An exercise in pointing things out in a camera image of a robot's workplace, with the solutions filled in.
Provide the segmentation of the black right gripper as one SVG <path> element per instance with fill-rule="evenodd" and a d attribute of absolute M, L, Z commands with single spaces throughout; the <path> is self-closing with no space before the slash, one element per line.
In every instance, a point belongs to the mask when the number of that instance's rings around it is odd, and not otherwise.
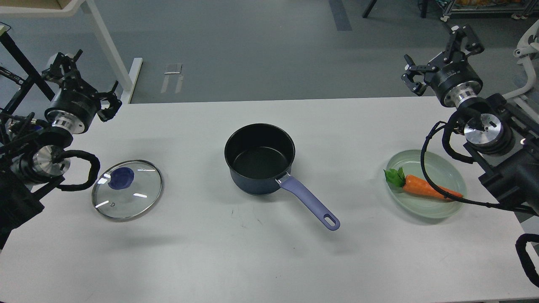
<path fill-rule="evenodd" d="M 483 81 L 469 64 L 469 57 L 483 53 L 485 47 L 470 25 L 443 25 L 450 35 L 442 52 L 443 67 L 416 65 L 404 54 L 406 67 L 401 79 L 416 96 L 422 96 L 427 86 L 435 92 L 444 107 L 459 107 L 471 97 L 476 97 L 483 88 Z"/>

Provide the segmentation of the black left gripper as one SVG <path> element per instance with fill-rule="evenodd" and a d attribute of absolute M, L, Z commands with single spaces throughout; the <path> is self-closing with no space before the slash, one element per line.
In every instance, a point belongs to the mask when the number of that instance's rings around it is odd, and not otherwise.
<path fill-rule="evenodd" d="M 97 99 L 87 95 L 94 95 L 96 89 L 83 80 L 77 61 L 83 50 L 76 54 L 57 53 L 47 63 L 42 71 L 42 79 L 57 84 L 58 90 L 52 99 L 51 106 L 45 110 L 45 118 L 53 126 L 62 126 L 71 134 L 82 134 L 89 130 L 94 117 L 98 115 L 102 122 L 112 120 L 121 106 L 122 101 L 116 95 L 119 81 L 115 81 L 108 92 L 97 93 Z"/>

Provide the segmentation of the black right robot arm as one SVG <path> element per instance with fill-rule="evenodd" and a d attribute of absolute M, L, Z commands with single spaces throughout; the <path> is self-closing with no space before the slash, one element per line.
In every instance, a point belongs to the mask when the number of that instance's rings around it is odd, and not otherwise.
<path fill-rule="evenodd" d="M 423 174 L 430 140 L 443 132 L 446 153 L 463 163 L 477 163 L 484 171 L 480 183 L 496 199 L 487 203 L 456 198 L 458 202 L 538 215 L 538 123 L 510 104 L 508 97 L 479 96 L 483 81 L 468 59 L 482 53 L 484 46 L 470 25 L 447 31 L 446 46 L 428 63 L 418 65 L 404 56 L 401 78 L 409 90 L 422 96 L 431 88 L 441 106 L 455 109 L 448 121 L 438 122 L 426 136 L 420 154 Z"/>

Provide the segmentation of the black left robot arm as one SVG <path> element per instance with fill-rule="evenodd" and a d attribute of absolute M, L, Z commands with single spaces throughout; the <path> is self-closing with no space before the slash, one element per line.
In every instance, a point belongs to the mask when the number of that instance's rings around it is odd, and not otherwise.
<path fill-rule="evenodd" d="M 74 192 L 90 188 L 98 177 L 100 161 L 83 150 L 69 150 L 73 136 L 86 133 L 95 117 L 110 121 L 122 102 L 114 83 L 99 92 L 83 80 L 76 63 L 83 53 L 58 53 L 42 72 L 42 80 L 59 86 L 44 119 L 31 112 L 15 115 L 25 92 L 37 84 L 33 75 L 23 80 L 5 68 L 1 75 L 21 89 L 1 109 L 1 246 L 12 230 L 41 213 L 42 198 L 54 189 Z"/>

